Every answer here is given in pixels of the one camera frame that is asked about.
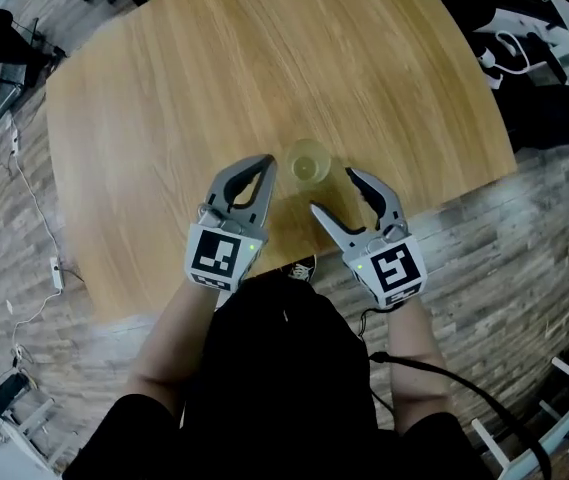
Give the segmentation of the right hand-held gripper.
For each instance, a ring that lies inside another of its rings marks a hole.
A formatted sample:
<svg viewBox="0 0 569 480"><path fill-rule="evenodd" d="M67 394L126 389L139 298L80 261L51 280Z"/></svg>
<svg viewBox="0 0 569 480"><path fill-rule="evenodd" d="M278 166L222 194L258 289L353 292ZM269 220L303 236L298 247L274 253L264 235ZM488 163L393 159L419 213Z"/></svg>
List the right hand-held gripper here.
<svg viewBox="0 0 569 480"><path fill-rule="evenodd" d="M375 231L348 228L317 202L310 210L335 244L355 279L372 295L380 309L394 310L424 289L427 272L417 240L396 192L372 174L347 167L352 184L376 214Z"/></svg>

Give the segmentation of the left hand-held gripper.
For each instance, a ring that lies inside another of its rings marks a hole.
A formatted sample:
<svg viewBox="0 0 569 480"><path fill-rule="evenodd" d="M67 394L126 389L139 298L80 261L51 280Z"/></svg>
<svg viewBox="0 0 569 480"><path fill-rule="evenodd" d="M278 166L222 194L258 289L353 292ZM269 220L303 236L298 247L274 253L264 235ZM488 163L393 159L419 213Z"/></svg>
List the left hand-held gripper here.
<svg viewBox="0 0 569 480"><path fill-rule="evenodd" d="M234 293L268 241L266 221L277 172L271 154L246 157L220 171L189 228L184 269L199 285ZM255 182L249 200L237 197ZM224 216L234 214L237 220Z"/></svg>

